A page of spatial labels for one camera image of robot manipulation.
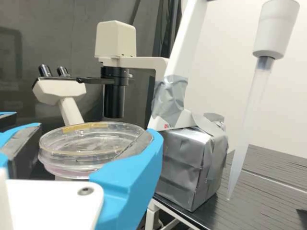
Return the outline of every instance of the screw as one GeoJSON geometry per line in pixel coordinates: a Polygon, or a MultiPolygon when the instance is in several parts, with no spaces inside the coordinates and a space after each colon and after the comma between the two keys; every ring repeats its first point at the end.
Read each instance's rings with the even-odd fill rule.
{"type": "Polygon", "coordinates": [[[80,189],[80,190],[78,191],[78,195],[80,195],[80,196],[90,195],[93,191],[94,191],[93,188],[84,187],[84,188],[82,188],[82,189],[80,189]]]}

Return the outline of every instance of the yellow label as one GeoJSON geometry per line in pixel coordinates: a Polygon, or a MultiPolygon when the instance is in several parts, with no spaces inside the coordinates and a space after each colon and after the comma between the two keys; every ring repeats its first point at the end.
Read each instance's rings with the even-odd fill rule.
{"type": "Polygon", "coordinates": [[[75,130],[88,129],[88,128],[107,128],[107,127],[108,127],[107,123],[90,122],[90,123],[65,127],[63,128],[63,133],[69,133],[75,130]]]}

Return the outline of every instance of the pipette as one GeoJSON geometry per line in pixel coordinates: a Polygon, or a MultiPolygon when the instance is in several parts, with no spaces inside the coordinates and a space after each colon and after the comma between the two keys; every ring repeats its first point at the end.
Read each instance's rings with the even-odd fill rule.
{"type": "Polygon", "coordinates": [[[270,0],[263,4],[253,55],[258,58],[248,103],[231,165],[227,200],[230,199],[241,173],[248,150],[249,136],[274,60],[284,57],[299,10],[294,0],[270,0]]]}

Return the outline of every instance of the petri dish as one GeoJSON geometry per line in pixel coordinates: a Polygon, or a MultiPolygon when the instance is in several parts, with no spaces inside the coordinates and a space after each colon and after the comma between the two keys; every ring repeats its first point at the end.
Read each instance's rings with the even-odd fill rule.
{"type": "Polygon", "coordinates": [[[65,126],[40,138],[38,159],[55,176],[87,180],[105,163],[141,153],[151,140],[151,134],[129,123],[65,126]]]}

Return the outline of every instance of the black table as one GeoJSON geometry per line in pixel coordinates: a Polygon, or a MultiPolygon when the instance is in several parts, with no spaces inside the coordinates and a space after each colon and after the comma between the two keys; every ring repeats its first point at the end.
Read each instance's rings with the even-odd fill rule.
{"type": "Polygon", "coordinates": [[[200,230],[307,230],[307,159],[250,146],[232,199],[226,200],[230,164],[221,187],[189,212],[155,194],[154,200],[180,222],[200,230]]]}

